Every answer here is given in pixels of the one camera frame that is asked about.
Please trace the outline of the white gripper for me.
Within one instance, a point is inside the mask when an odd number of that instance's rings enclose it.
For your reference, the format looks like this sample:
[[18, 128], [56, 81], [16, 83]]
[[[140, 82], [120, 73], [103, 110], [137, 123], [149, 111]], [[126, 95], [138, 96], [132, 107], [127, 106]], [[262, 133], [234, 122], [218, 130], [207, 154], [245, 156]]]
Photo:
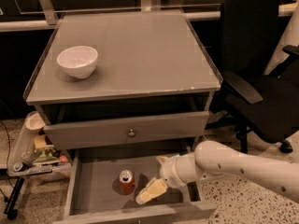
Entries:
[[157, 156], [156, 161], [161, 164], [160, 177], [153, 177], [151, 181], [136, 196], [138, 204], [145, 204], [167, 191], [167, 186], [172, 189], [185, 187], [200, 176], [200, 168], [195, 162], [192, 153], [175, 155], [172, 157]]

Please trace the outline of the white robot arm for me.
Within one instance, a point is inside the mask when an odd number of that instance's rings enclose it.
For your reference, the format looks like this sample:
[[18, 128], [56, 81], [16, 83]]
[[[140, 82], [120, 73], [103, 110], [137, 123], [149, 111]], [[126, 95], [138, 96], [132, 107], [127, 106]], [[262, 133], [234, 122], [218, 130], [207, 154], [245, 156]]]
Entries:
[[273, 160], [238, 152], [216, 141], [199, 143], [185, 155], [159, 156], [160, 176], [154, 177], [136, 196], [139, 204], [147, 203], [192, 182], [202, 183], [220, 175], [239, 175], [270, 189], [296, 203], [299, 202], [299, 164]]

